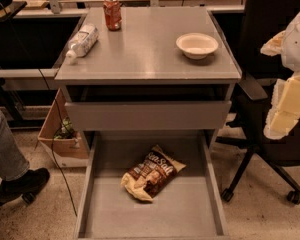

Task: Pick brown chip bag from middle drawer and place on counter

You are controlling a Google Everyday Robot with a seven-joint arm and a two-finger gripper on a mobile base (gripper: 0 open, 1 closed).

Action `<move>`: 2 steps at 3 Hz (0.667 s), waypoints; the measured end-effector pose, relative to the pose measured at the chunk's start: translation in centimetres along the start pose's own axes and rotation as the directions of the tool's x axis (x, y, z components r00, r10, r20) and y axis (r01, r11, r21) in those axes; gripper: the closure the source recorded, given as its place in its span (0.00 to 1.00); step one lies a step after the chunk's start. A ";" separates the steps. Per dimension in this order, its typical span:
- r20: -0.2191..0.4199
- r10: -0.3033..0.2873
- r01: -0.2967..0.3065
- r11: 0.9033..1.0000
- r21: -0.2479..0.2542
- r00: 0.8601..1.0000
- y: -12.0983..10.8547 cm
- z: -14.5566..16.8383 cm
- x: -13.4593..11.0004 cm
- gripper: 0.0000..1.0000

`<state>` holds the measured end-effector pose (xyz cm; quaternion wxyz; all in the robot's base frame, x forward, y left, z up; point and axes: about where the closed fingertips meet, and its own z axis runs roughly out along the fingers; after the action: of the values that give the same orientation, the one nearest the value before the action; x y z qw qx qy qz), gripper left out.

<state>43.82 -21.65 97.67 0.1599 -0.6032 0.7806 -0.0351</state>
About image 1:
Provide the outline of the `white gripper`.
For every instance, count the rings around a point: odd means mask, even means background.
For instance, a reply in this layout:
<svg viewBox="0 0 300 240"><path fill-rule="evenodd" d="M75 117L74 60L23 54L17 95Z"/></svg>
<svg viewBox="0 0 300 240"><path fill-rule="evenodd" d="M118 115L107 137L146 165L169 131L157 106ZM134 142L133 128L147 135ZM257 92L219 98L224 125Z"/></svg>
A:
<svg viewBox="0 0 300 240"><path fill-rule="evenodd" d="M281 31L260 49L267 56L281 55L282 64L294 72L300 72L300 12ZM264 135L279 140L286 137L300 120L300 73L289 79L278 79L274 85L271 108L268 112Z"/></svg>

